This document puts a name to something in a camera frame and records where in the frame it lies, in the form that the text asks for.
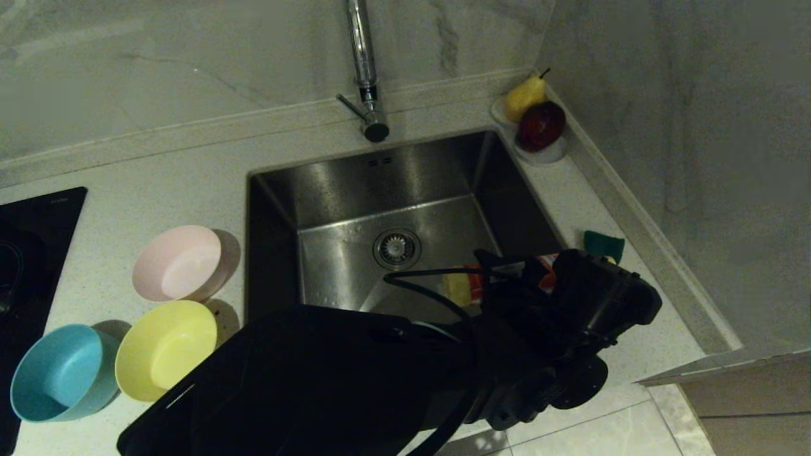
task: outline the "backsplash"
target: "backsplash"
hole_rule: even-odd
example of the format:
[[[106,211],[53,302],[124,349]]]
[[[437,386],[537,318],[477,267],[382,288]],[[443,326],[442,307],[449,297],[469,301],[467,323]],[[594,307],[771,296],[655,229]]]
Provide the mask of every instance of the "backsplash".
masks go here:
[[[746,345],[808,348],[808,2],[559,0],[536,63]]]
[[[531,67],[554,0],[367,0],[380,89]],[[0,160],[355,94],[344,2],[3,0]]]

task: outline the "blue bowl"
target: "blue bowl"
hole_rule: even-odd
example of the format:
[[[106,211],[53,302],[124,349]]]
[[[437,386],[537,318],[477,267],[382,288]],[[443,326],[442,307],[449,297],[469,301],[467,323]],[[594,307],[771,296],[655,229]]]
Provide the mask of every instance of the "blue bowl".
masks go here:
[[[11,407],[25,421],[69,421],[92,415],[113,398],[118,339],[68,325],[37,341],[11,381]]]

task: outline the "tile floor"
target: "tile floor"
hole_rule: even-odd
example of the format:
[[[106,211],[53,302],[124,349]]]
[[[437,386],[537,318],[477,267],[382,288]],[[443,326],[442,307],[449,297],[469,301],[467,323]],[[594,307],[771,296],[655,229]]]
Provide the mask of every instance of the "tile floor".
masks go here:
[[[506,432],[448,443],[439,456],[689,456],[682,454],[648,390],[622,385],[570,411],[550,409]]]

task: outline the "black cooktop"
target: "black cooktop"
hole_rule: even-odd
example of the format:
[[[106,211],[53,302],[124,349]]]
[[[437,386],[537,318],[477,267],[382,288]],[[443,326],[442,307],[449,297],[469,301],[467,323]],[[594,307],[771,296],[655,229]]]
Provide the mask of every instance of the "black cooktop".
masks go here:
[[[58,191],[0,206],[0,455],[14,451],[19,419],[9,388],[17,364],[45,329],[67,248],[88,190]]]

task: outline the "yellow bowl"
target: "yellow bowl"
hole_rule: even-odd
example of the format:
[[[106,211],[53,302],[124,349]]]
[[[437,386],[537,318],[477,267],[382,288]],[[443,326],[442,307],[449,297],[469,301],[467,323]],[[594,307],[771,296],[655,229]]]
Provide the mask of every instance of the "yellow bowl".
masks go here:
[[[115,358],[115,380],[127,396],[154,402],[214,352],[214,315],[194,301],[154,308],[130,329]]]

